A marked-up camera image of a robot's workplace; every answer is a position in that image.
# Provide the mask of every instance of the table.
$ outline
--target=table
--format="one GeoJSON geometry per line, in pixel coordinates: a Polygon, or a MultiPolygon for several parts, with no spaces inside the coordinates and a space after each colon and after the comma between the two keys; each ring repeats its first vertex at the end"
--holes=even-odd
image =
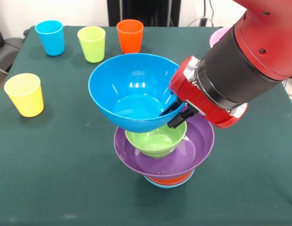
{"type": "MultiPolygon", "coordinates": [[[[0,225],[292,225],[292,104],[281,84],[237,125],[214,128],[213,151],[186,184],[160,189],[115,154],[116,126],[87,90],[98,64],[85,61],[80,28],[64,28],[57,57],[31,28],[9,73],[40,77],[42,114],[20,116],[0,92],[0,225]]],[[[216,29],[145,27],[141,52],[202,58],[216,29]]],[[[121,51],[116,28],[105,30],[108,59],[121,51]]]]}

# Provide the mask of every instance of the orange bowl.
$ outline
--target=orange bowl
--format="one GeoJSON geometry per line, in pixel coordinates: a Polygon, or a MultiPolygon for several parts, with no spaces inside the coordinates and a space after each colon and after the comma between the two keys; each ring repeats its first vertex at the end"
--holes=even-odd
{"type": "Polygon", "coordinates": [[[159,184],[159,185],[166,185],[166,186],[170,186],[170,185],[177,185],[182,183],[183,181],[185,181],[186,179],[189,178],[189,176],[192,174],[193,171],[190,171],[180,177],[176,177],[176,178],[172,178],[172,179],[157,179],[157,178],[149,178],[149,180],[159,184]]]}

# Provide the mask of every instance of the white wall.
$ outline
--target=white wall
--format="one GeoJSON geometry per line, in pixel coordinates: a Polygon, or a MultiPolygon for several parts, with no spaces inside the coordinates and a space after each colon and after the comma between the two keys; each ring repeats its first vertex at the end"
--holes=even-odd
{"type": "MultiPolygon", "coordinates": [[[[203,16],[203,0],[182,0],[179,26],[187,26],[193,20],[203,16]]],[[[215,11],[213,23],[218,26],[232,26],[245,12],[245,8],[232,0],[212,0],[215,11]]],[[[212,11],[209,0],[206,0],[206,17],[211,18],[212,11]]],[[[199,20],[191,26],[198,26],[199,20]]]]}
{"type": "Polygon", "coordinates": [[[0,0],[3,37],[23,37],[24,30],[54,19],[64,25],[108,26],[106,0],[0,0]]]}
{"type": "MultiPolygon", "coordinates": [[[[206,16],[211,16],[209,1],[206,16]]],[[[232,0],[212,0],[215,26],[231,26],[245,9],[232,0]]],[[[203,15],[203,0],[182,0],[179,26],[203,15]]],[[[65,25],[108,26],[106,0],[0,0],[0,29],[4,38],[23,37],[24,30],[48,19],[65,25]]]]}

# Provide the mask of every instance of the pink object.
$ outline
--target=pink object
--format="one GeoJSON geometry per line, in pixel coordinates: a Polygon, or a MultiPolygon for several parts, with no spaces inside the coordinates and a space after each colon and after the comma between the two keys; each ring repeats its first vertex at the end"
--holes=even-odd
{"type": "Polygon", "coordinates": [[[218,30],[216,30],[210,38],[210,46],[211,48],[214,46],[214,44],[216,44],[217,42],[219,42],[219,40],[223,37],[223,35],[226,34],[226,32],[230,29],[230,27],[223,27],[220,28],[218,30]]]}

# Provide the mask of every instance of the blue bowl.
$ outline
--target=blue bowl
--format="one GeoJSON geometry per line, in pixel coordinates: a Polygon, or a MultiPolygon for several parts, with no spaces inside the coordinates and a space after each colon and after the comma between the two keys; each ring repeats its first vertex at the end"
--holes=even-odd
{"type": "Polygon", "coordinates": [[[178,65],[164,57],[133,53],[101,63],[90,75],[88,90],[102,113],[135,133],[167,124],[184,107],[159,116],[175,99],[168,85],[178,65]]]}

